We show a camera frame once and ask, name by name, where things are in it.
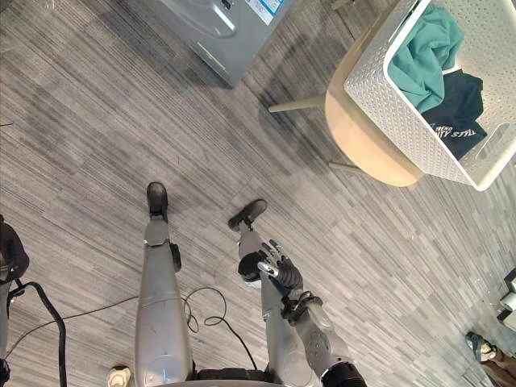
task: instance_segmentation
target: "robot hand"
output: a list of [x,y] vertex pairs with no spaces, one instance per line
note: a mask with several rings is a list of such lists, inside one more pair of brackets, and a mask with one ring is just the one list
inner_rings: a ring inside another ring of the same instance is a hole
[[288,295],[294,289],[302,289],[303,279],[292,260],[286,255],[283,247],[274,240],[269,240],[273,248],[263,243],[260,255],[263,260],[258,263],[258,269],[269,275],[271,281],[284,290]]

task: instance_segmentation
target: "teal clothing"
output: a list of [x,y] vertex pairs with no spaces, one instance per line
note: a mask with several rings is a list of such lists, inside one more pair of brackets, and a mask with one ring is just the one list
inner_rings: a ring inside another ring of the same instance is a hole
[[463,38],[450,13],[430,4],[389,63],[389,76],[420,113],[443,101],[443,70],[455,65]]

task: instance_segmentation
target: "white shoe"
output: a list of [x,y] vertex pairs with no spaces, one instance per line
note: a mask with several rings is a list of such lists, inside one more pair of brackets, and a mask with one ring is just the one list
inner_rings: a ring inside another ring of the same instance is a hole
[[131,370],[125,366],[113,367],[107,374],[107,387],[128,387]]

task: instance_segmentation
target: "robot finger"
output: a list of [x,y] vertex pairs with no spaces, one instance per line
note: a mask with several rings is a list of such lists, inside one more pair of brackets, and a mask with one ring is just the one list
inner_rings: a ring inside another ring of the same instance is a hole
[[278,261],[279,257],[277,255],[277,252],[273,248],[271,248],[266,243],[262,243],[261,249],[260,249],[260,254],[262,256],[265,255],[265,259],[267,260],[267,262],[269,264],[271,264],[272,266],[276,267],[276,262]]
[[281,246],[278,242],[276,242],[274,239],[271,239],[269,240],[269,242],[271,243],[271,245],[276,249],[276,251],[278,252],[280,258],[282,258],[282,260],[284,258],[289,258],[289,256],[287,256],[287,253],[285,252],[283,246]]
[[258,269],[268,274],[272,278],[276,278],[280,273],[279,269],[276,266],[272,266],[271,264],[268,264],[267,262],[263,261],[258,262]]

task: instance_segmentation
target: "label sticker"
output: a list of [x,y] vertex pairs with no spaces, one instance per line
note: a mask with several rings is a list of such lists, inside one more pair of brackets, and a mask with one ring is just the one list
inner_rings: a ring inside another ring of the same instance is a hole
[[252,10],[269,25],[274,19],[274,15],[280,8],[283,0],[245,0]]
[[275,15],[283,0],[260,0],[260,2],[271,14]]

